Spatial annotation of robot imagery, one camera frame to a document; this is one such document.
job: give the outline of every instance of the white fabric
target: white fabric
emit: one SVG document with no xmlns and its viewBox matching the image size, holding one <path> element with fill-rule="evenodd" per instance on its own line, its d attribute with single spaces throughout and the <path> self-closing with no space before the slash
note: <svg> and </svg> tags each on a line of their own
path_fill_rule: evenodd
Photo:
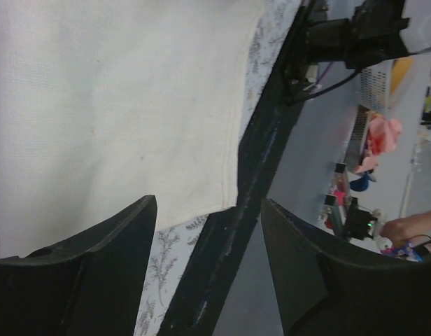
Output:
<svg viewBox="0 0 431 336">
<path fill-rule="evenodd" d="M 0 256 L 236 202 L 259 0 L 0 0 Z"/>
</svg>

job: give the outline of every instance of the gray floor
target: gray floor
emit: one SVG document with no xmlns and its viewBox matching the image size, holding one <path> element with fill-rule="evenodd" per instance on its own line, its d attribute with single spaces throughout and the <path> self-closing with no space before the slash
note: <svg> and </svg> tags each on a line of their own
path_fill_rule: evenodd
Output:
<svg viewBox="0 0 431 336">
<path fill-rule="evenodd" d="M 331 8 L 332 17 L 342 18 L 352 13 L 347 5 L 346 0 L 337 0 Z M 343 64 L 334 64 L 322 83 L 323 88 L 349 73 Z M 317 221 L 335 162 L 348 141 L 357 105 L 356 81 L 305 104 L 290 135 L 269 198 L 309 223 Z M 260 222 L 213 335 L 283 335 Z"/>
</svg>

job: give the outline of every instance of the marble patterned surface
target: marble patterned surface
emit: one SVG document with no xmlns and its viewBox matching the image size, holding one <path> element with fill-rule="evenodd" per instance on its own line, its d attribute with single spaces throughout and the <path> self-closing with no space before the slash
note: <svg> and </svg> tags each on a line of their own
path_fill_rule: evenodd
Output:
<svg viewBox="0 0 431 336">
<path fill-rule="evenodd" d="M 278 57 L 301 0 L 266 0 L 248 56 L 241 134 Z M 156 232 L 134 334 L 155 336 L 207 216 Z"/>
</svg>

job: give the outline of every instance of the pink cloth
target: pink cloth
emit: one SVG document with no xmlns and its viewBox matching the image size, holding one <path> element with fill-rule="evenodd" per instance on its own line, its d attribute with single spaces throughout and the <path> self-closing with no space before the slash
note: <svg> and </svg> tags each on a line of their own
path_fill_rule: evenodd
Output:
<svg viewBox="0 0 431 336">
<path fill-rule="evenodd" d="M 356 174 L 367 172 L 377 166 L 377 157 L 396 149 L 397 139 L 402 132 L 402 123 L 391 118 L 386 121 L 382 115 L 374 115 L 369 122 L 367 135 L 367 156 L 354 169 Z"/>
</svg>

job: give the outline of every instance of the person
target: person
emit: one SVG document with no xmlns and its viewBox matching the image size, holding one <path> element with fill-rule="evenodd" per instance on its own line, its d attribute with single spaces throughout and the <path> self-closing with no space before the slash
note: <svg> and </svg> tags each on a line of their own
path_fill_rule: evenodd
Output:
<svg viewBox="0 0 431 336">
<path fill-rule="evenodd" d="M 380 235 L 389 238 L 395 244 L 425 235 L 428 230 L 431 230 L 431 211 L 391 220 L 382 227 Z"/>
</svg>

